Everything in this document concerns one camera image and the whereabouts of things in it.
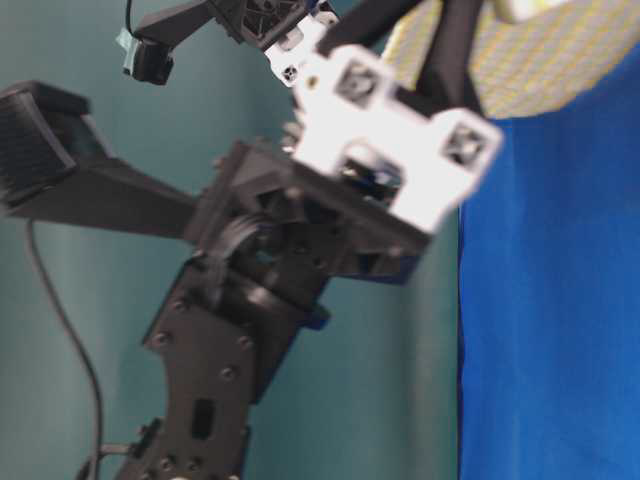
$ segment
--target blue component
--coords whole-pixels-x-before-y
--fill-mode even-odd
[[[322,305],[318,305],[316,310],[309,315],[305,327],[311,330],[322,330],[327,326],[331,319],[331,313]]]
[[[462,480],[640,478],[640,45],[463,208]]]

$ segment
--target teal backdrop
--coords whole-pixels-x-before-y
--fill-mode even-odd
[[[175,3],[135,1],[134,17]],[[168,86],[140,84],[121,73],[123,21],[124,0],[0,0],[0,88],[39,79],[89,97],[121,158],[191,192],[234,139],[277,139],[291,102],[259,52],[211,24],[177,50]],[[90,444],[89,392],[25,258],[23,226],[0,221],[0,477],[70,479]],[[162,365],[140,340],[189,248],[36,229],[102,381],[106,440],[134,440],[165,407]],[[332,283],[331,323],[302,333],[252,413],[247,478],[456,477],[456,248],[452,217],[408,286]]]

